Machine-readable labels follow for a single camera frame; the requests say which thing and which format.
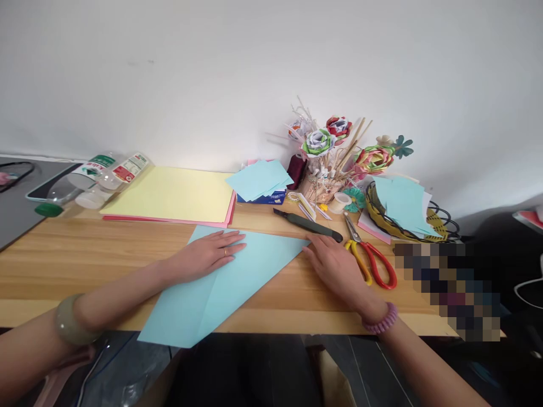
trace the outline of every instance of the red paper flower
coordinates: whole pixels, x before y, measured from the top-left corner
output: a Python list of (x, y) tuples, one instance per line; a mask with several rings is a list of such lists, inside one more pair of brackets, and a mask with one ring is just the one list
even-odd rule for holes
[(351, 128), (352, 123), (349, 122), (345, 116), (332, 116), (326, 122), (326, 129), (328, 132), (338, 138), (335, 142), (336, 145), (343, 143), (344, 139), (346, 139), (351, 133)]

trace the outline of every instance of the bottle label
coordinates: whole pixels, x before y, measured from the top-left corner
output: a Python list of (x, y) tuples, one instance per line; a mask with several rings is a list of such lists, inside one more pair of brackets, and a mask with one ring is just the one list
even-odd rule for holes
[(122, 182), (129, 184), (134, 180), (136, 175), (142, 172), (147, 164), (149, 164), (147, 158), (143, 154), (137, 153), (114, 168), (113, 173)]
[(72, 174), (84, 175), (92, 180), (96, 180), (98, 176), (108, 167), (113, 165), (115, 160), (107, 155), (97, 155), (91, 158), (81, 167), (72, 171)]

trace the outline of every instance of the scissors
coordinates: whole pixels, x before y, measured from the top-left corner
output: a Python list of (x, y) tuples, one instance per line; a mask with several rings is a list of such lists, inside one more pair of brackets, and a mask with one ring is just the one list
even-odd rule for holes
[[(345, 217), (345, 221), (347, 222), (347, 228), (349, 229), (349, 234), (351, 235), (351, 239), (347, 241), (347, 243), (345, 244), (345, 248), (347, 250), (349, 250), (350, 248), (352, 251), (352, 254), (356, 257), (356, 261), (358, 262), (358, 265), (360, 266), (362, 273), (364, 274), (366, 284), (372, 285), (373, 279), (368, 268), (362, 262), (362, 259), (360, 258), (360, 255), (358, 254), (358, 250), (356, 248), (357, 243), (364, 248), (364, 250), (366, 251), (366, 254), (368, 255), (369, 262), (372, 267), (373, 277), (375, 278), (377, 285), (385, 289), (395, 288), (396, 285), (398, 284), (398, 280), (396, 278), (396, 272), (394, 271), (394, 268), (392, 267), (392, 265), (389, 263), (386, 257), (379, 250), (373, 247), (371, 243), (366, 243), (362, 241), (362, 239), (360, 238), (360, 235), (356, 233), (355, 226), (352, 224), (351, 218), (349, 218), (349, 215), (346, 212), (343, 213), (343, 216)], [(381, 279), (381, 276), (379, 275), (379, 272), (377, 271), (377, 265), (375, 263), (374, 254), (377, 255), (379, 259), (381, 259), (381, 261), (386, 267), (386, 271), (389, 272), (390, 281), (388, 284), (385, 284), (383, 282), (383, 280)]]

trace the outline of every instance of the plastic water bottle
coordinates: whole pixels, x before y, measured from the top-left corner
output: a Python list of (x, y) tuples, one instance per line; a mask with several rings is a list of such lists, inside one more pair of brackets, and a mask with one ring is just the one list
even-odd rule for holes
[(47, 218), (55, 218), (64, 212), (66, 204), (83, 192), (82, 189), (76, 188), (68, 181), (68, 175), (60, 178), (51, 187), (46, 201), (34, 209), (36, 213)]
[(107, 168), (98, 183), (79, 195), (75, 202), (87, 209), (100, 209), (112, 196), (121, 192), (149, 167), (149, 159), (141, 153), (134, 153), (121, 164)]
[(79, 189), (88, 189), (98, 181), (107, 168), (113, 167), (115, 162), (119, 162), (121, 159), (119, 154), (109, 151), (98, 154), (70, 172), (67, 175), (68, 181)]

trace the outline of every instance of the light blue paper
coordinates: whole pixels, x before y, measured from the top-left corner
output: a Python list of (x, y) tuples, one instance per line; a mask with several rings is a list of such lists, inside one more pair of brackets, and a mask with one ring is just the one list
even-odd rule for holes
[(413, 233), (440, 236), (423, 216), (424, 187), (403, 177), (374, 177), (374, 180), (379, 201), (388, 217)]
[(267, 190), (266, 192), (264, 192), (262, 195), (263, 196), (270, 196), (270, 195), (273, 195), (273, 193), (277, 190), (285, 190), (287, 189), (287, 185), (290, 185), (290, 184), (293, 184), (294, 181), (292, 181), (292, 178), (290, 178), (290, 175), (288, 176), (287, 179), (285, 179), (283, 182), (275, 185), (273, 188), (270, 188), (269, 190)]
[(243, 198), (245, 202), (254, 201), (264, 193), (275, 187), (281, 186), (286, 181), (292, 184), (293, 181), (281, 165), (281, 162), (257, 161), (241, 171), (233, 174), (226, 179), (236, 193)]
[[(189, 243), (219, 230), (224, 229), (198, 225)], [(194, 346), (309, 244), (292, 237), (242, 233), (247, 247), (234, 261), (199, 280), (162, 292), (138, 340), (180, 348)]]

